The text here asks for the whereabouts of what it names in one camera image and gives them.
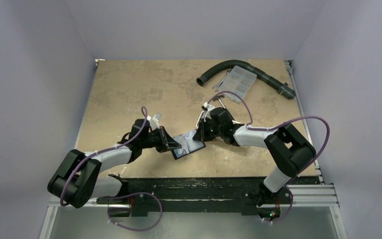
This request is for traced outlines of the black leather card holder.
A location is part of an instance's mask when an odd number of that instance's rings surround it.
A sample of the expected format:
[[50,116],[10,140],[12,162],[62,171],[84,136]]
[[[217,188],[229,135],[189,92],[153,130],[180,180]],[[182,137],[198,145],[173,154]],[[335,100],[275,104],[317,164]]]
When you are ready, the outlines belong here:
[[204,142],[193,140],[194,135],[196,134],[196,129],[188,131],[186,133],[177,135],[174,137],[174,140],[178,142],[181,147],[174,149],[172,151],[173,158],[175,160],[180,159],[186,155],[199,151],[206,147]]

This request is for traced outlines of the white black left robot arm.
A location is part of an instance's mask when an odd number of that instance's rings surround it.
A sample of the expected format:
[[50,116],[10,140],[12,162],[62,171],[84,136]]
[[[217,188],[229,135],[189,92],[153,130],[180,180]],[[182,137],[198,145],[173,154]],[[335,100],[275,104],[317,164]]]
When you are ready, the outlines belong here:
[[143,149],[155,148],[163,153],[180,147],[163,126],[150,119],[137,119],[131,131],[110,148],[94,152],[70,150],[51,177],[47,191],[58,197],[62,206],[80,208],[92,198],[101,172],[132,163]]

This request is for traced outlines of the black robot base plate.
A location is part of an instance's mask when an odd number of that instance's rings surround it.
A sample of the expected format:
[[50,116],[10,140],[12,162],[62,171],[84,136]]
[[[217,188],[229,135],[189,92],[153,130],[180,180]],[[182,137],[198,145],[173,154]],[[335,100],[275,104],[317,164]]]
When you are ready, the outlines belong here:
[[277,218],[280,204],[292,204],[294,196],[288,185],[273,194],[261,191],[264,177],[121,178],[110,174],[109,179],[97,182],[92,198],[98,204],[130,204],[134,217],[189,212]]

